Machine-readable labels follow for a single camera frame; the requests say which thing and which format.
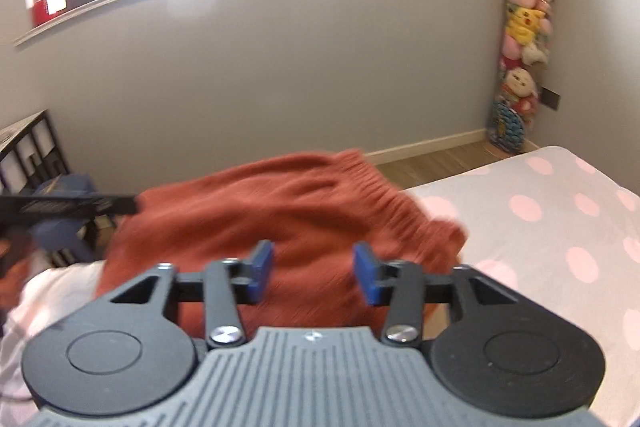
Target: wall outlet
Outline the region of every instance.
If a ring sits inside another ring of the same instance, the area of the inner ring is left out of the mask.
[[[560,95],[550,89],[546,89],[546,87],[543,87],[540,91],[540,103],[554,111],[557,111],[558,106],[560,105]]]

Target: floor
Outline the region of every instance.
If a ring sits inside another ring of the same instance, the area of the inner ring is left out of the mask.
[[[381,164],[378,165],[378,170],[399,187],[411,188],[489,165],[498,160],[499,158],[484,148],[482,141]]]

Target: gray wall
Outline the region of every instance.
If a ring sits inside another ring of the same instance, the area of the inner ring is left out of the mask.
[[[556,0],[546,85],[532,139],[571,149],[640,193],[640,2]]]
[[[50,108],[70,163],[142,188],[297,150],[483,127],[502,0],[126,0],[19,48],[0,3],[0,124]]]

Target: polka dot bed sheet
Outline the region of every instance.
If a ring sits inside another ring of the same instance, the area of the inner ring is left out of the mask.
[[[560,147],[408,192],[463,223],[462,258],[593,336],[607,370],[591,410],[640,415],[640,198]]]

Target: gray gripper base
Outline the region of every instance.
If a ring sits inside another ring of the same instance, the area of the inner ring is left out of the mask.
[[[369,328],[261,328],[249,344],[209,352],[189,383],[148,409],[101,419],[44,409],[26,425],[603,427],[586,409],[543,420],[476,409],[439,383],[420,352],[383,346]]]

